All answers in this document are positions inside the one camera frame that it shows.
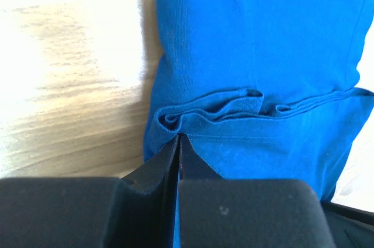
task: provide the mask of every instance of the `black plastic part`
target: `black plastic part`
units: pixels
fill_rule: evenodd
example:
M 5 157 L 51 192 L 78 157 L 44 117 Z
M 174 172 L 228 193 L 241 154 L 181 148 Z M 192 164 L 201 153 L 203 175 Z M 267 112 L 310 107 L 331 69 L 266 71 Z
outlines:
M 336 248 L 322 207 L 294 180 L 179 183 L 182 248 Z
M 323 212 L 300 181 L 223 180 L 186 135 L 122 179 L 0 180 L 0 247 L 171 248 L 179 168 L 183 248 L 374 248 L 374 213 Z
M 186 135 L 180 135 L 179 169 L 181 179 L 223 179 L 194 151 Z
M 0 247 L 172 247 L 177 146 L 123 180 L 0 180 Z

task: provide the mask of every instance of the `wooden surface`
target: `wooden surface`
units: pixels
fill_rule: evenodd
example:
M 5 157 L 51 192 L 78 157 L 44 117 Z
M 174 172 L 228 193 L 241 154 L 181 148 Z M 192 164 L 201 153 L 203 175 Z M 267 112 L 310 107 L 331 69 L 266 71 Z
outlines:
M 359 66 L 371 90 L 373 36 Z M 124 175 L 141 164 L 162 52 L 154 0 L 0 0 L 0 42 L 0 177 Z M 335 200 L 374 211 L 373 134 L 372 116 Z

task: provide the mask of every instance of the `blue fabric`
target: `blue fabric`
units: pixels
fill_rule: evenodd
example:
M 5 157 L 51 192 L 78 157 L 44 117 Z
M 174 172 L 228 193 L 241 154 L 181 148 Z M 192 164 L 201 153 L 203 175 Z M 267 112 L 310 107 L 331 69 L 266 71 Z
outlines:
M 330 200 L 374 94 L 353 88 L 374 0 L 156 0 L 144 159 L 178 133 L 224 178 L 297 178 Z M 175 247 L 179 236 L 176 234 Z

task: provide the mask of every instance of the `seam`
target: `seam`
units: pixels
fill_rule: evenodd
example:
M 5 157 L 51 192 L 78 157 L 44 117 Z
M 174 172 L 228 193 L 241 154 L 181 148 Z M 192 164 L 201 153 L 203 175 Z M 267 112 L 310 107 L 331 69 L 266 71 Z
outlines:
M 147 139 L 148 139 L 148 141 L 149 141 L 149 144 L 150 144 L 150 148 L 151 148 L 151 151 L 153 151 L 154 152 L 154 154 L 157 154 L 158 153 L 158 151 L 157 151 L 157 149 L 155 148 L 155 146 L 154 146 L 154 143 L 153 143 L 153 140 L 152 140 L 152 138 L 151 138 L 151 135 L 150 134 L 148 134 L 148 136 L 147 136 Z
M 223 137 L 221 138 L 220 140 L 219 139 L 211 139 L 211 138 L 205 138 L 205 139 L 194 139 L 194 138 L 190 138 L 191 141 L 204 141 L 204 142 L 222 142 L 222 141 L 231 141 L 231 142 L 248 142 L 249 140 L 245 140 L 245 139 L 235 139 L 235 138 L 229 138 L 229 137 Z
M 361 246 L 358 244 L 356 238 L 353 235 L 350 235 L 348 231 L 345 229 L 344 230 L 345 235 L 349 239 L 349 241 L 354 245 L 355 248 L 361 248 Z
M 199 134 L 186 134 L 188 136 L 196 137 L 210 137 L 210 138 L 235 138 L 235 139 L 274 139 L 278 137 L 248 137 L 248 136 L 213 136 L 213 135 L 199 135 Z

